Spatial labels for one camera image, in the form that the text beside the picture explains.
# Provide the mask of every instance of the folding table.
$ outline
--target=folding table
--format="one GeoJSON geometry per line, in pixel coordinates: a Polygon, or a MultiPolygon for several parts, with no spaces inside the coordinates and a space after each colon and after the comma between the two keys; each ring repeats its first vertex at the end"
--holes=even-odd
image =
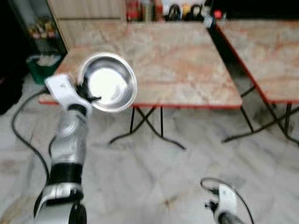
{"type": "MultiPolygon", "coordinates": [[[[239,109],[242,99],[213,41],[201,23],[120,23],[101,27],[102,48],[121,55],[132,66],[138,93],[133,104],[129,132],[110,143],[135,133],[144,123],[161,139],[184,149],[165,137],[163,108],[239,109]],[[145,114],[141,108],[149,107],[145,114]],[[149,116],[160,108],[161,132],[149,116]],[[142,121],[134,127],[135,112],[142,121]]],[[[99,46],[72,49],[56,74],[68,74],[76,82],[79,67],[99,46]]],[[[49,103],[49,96],[40,97],[49,103]]]]}
{"type": "Polygon", "coordinates": [[[292,104],[299,103],[299,21],[226,21],[216,28],[253,83],[241,96],[256,89],[274,119],[254,130],[241,107],[250,132],[229,137],[224,142],[277,124],[287,139],[299,144],[299,140],[288,133],[290,116],[299,110],[299,107],[292,109],[292,104]],[[278,117],[270,104],[286,104],[285,115],[278,117]]]}

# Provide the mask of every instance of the bottle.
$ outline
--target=bottle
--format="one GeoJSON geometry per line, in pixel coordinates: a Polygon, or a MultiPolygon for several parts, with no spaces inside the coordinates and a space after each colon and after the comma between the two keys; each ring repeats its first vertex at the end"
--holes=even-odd
{"type": "Polygon", "coordinates": [[[153,3],[151,0],[141,0],[142,18],[145,22],[153,20],[153,3]]]}
{"type": "Polygon", "coordinates": [[[139,21],[140,4],[139,0],[126,0],[127,21],[139,21]]]}
{"type": "Polygon", "coordinates": [[[164,21],[162,0],[155,0],[155,20],[164,21]]]}

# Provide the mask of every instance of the white marble floor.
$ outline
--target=white marble floor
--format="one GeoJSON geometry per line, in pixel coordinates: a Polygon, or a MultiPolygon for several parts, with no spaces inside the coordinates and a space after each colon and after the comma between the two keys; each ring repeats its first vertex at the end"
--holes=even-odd
{"type": "MultiPolygon", "coordinates": [[[[240,89],[248,85],[239,81],[240,89]]],[[[27,77],[20,102],[40,88],[27,77]]],[[[256,93],[244,101],[255,126],[270,118],[256,93]]],[[[33,204],[45,181],[39,160],[10,129],[17,107],[0,117],[1,224],[33,223],[33,204]]],[[[282,113],[283,107],[276,112],[282,113]]],[[[35,101],[17,124],[47,161],[60,113],[58,106],[35,101]]],[[[199,186],[205,176],[235,185],[257,224],[298,223],[299,148],[285,140],[277,127],[221,144],[231,133],[248,130],[239,110],[166,109],[165,135],[179,140],[187,151],[160,140],[146,125],[109,145],[112,137],[128,130],[130,116],[131,110],[120,114],[94,111],[89,120],[83,174],[89,224],[214,224],[211,212],[204,208],[211,196],[199,186]]],[[[151,119],[159,128],[159,113],[151,119]]],[[[297,138],[298,120],[296,115],[291,121],[297,138]]],[[[239,214],[249,223],[241,205],[239,214]]]]}

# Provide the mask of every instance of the metal bowl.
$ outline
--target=metal bowl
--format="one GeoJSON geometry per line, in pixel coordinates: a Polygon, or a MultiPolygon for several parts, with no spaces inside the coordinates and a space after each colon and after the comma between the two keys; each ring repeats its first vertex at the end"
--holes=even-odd
{"type": "Polygon", "coordinates": [[[79,84],[89,98],[99,98],[93,107],[105,112],[128,108],[137,94],[137,80],[132,68],[121,57],[98,53],[88,58],[81,69],[79,84]]]}

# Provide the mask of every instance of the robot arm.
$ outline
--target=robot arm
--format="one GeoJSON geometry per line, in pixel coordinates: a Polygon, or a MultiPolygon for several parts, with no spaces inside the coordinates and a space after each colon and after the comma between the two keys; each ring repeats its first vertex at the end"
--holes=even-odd
{"type": "Polygon", "coordinates": [[[220,184],[219,189],[211,191],[219,197],[219,201],[210,201],[205,207],[213,212],[217,224],[245,224],[236,216],[237,197],[229,186],[220,184]]]}
{"type": "Polygon", "coordinates": [[[81,186],[90,103],[79,97],[67,76],[55,76],[46,85],[65,110],[50,146],[51,172],[35,205],[36,224],[86,224],[81,186]]]}

